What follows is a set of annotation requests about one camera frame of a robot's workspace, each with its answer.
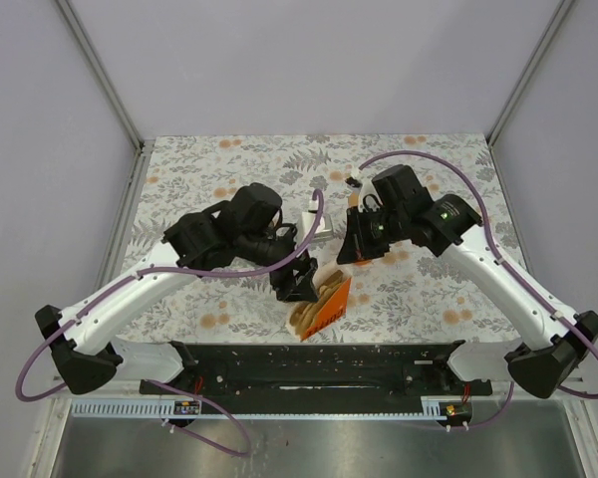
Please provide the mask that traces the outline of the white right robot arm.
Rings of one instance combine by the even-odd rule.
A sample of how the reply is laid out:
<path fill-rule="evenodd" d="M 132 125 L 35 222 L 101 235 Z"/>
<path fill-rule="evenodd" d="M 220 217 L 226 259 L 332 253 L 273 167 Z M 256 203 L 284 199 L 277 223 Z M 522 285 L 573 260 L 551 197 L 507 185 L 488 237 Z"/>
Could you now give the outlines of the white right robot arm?
<path fill-rule="evenodd" d="M 521 337 L 500 343 L 499 358 L 462 344 L 434 373 L 436 387 L 454 394 L 469 381 L 511 379 L 537 398 L 548 398 L 586 358 L 598 339 L 598 315 L 577 312 L 553 297 L 506 253 L 497 249 L 481 216 L 461 197 L 432 199 L 414 171 L 392 166 L 347 184 L 358 203 L 347 210 L 340 265 L 381 258 L 392 244 L 409 241 L 458 268 L 499 308 Z"/>

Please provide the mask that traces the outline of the orange coffee filter pack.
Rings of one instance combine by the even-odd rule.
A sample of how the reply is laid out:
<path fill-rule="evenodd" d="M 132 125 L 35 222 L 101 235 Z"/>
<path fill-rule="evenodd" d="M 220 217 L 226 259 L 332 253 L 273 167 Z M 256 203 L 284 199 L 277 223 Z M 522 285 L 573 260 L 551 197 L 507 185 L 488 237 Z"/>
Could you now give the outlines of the orange coffee filter pack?
<path fill-rule="evenodd" d="M 323 332 L 347 312 L 352 276 L 341 267 L 323 269 L 315 276 L 317 301 L 295 305 L 288 316 L 286 327 L 300 342 Z"/>

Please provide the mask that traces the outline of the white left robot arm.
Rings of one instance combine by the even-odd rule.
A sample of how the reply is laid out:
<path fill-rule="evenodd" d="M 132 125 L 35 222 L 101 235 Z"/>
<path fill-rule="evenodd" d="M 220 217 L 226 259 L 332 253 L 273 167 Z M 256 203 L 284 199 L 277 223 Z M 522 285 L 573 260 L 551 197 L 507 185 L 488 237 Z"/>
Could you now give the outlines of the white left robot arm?
<path fill-rule="evenodd" d="M 318 262 L 308 253 L 323 217 L 321 190 L 312 194 L 309 227 L 281 222 L 282 199 L 261 183 L 240 187 L 232 199 L 186 213 L 126 272 L 89 298 L 36 315 L 63 386 L 93 392 L 112 379 L 162 381 L 171 391 L 193 388 L 196 370 L 175 344 L 120 341 L 118 332 L 170 293 L 196 278 L 266 275 L 281 303 L 316 302 Z"/>

